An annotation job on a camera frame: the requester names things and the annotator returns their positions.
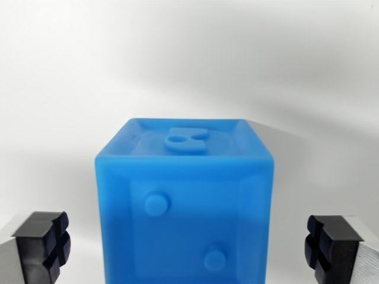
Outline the gripper left finger with black rubber pad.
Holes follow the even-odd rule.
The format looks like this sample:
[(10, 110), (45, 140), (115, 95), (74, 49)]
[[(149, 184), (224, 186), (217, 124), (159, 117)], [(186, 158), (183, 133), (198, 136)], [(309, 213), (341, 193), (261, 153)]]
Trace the gripper left finger with black rubber pad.
[(1, 228), (1, 283), (55, 283), (69, 258), (66, 212), (20, 212)]

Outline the gripper right finger with black rubber pad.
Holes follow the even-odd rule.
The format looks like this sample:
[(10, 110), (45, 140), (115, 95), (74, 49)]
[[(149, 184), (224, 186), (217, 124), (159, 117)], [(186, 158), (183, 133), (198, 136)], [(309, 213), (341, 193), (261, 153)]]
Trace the gripper right finger with black rubber pad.
[(304, 254), (318, 283), (378, 283), (378, 236), (358, 217), (311, 215)]

